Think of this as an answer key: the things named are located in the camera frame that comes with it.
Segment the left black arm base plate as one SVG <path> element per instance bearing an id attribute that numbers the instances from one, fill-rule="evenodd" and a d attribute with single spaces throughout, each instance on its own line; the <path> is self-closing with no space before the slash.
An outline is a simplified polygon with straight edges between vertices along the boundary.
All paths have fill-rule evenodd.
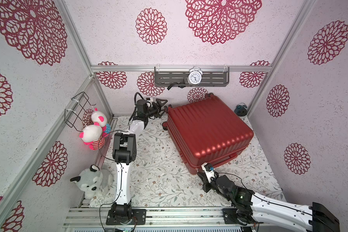
<path id="1" fill-rule="evenodd" d="M 108 211 L 106 225 L 145 225 L 146 209 L 111 209 Z"/>

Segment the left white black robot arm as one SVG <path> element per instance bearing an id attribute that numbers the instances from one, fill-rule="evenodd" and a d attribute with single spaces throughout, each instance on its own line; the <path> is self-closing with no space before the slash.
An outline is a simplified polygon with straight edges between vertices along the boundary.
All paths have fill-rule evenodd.
<path id="1" fill-rule="evenodd" d="M 117 191 L 107 214 L 106 225 L 138 223 L 134 218 L 130 192 L 131 169 L 137 157 L 136 136 L 143 132 L 150 119 L 160 119 L 163 116 L 167 103 L 164 99 L 135 100 L 128 130 L 114 135 L 112 155 L 118 172 Z"/>

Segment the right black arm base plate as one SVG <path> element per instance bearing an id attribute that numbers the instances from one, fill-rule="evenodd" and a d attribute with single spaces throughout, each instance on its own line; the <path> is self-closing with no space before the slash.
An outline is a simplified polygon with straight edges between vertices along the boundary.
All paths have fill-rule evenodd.
<path id="1" fill-rule="evenodd" d="M 239 210 L 237 208 L 223 208 L 222 213 L 225 224 L 247 226 L 248 224 L 258 223 L 252 218 L 252 213 L 248 211 Z"/>

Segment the red hard-shell suitcase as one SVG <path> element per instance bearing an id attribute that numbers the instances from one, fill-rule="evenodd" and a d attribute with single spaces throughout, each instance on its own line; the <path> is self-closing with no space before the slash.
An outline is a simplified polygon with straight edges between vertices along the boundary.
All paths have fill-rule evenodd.
<path id="1" fill-rule="evenodd" d="M 254 137 L 253 130 L 218 96 L 168 107 L 167 128 L 190 174 L 204 163 L 222 166 L 237 158 Z"/>

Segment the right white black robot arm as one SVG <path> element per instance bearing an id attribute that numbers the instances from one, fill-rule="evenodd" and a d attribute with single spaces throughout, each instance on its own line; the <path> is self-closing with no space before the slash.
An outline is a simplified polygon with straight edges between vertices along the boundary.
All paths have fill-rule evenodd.
<path id="1" fill-rule="evenodd" d="M 294 232 L 339 232 L 340 222 L 324 205 L 313 202 L 310 206 L 278 201 L 237 186 L 226 175 L 211 171 L 198 172 L 205 192 L 214 191 L 227 201 L 231 208 L 224 208 L 226 224 L 282 227 Z"/>

